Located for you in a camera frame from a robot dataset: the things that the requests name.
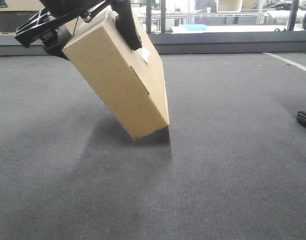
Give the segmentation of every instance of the white label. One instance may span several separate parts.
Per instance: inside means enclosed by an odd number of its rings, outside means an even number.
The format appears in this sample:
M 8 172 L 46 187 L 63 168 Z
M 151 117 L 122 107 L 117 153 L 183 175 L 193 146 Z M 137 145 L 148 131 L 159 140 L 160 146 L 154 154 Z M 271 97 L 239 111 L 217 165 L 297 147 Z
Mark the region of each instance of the white label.
M 145 47 L 142 47 L 138 50 L 139 54 L 141 55 L 142 59 L 148 64 L 149 63 L 149 56 L 150 51 L 147 50 Z

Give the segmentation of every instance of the cardboard box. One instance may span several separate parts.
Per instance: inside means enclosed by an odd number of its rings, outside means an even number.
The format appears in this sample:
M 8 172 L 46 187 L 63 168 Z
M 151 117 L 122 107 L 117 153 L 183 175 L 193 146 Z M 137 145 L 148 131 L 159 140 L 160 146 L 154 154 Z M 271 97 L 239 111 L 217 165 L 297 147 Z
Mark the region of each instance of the cardboard box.
M 63 52 L 135 140 L 169 125 L 164 72 L 137 17 L 142 54 L 131 50 L 116 29 L 116 15 L 108 7 L 83 23 Z
M 241 12 L 243 0 L 217 0 L 216 11 L 218 13 L 225 12 Z

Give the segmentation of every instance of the gray carpet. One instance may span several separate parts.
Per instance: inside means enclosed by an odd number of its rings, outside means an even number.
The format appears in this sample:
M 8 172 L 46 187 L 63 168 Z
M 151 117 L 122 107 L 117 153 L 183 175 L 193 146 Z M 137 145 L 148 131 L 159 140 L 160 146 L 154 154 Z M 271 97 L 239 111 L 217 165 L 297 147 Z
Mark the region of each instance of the gray carpet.
M 306 72 L 162 60 L 170 126 L 132 141 L 70 62 L 0 57 L 0 240 L 306 240 Z

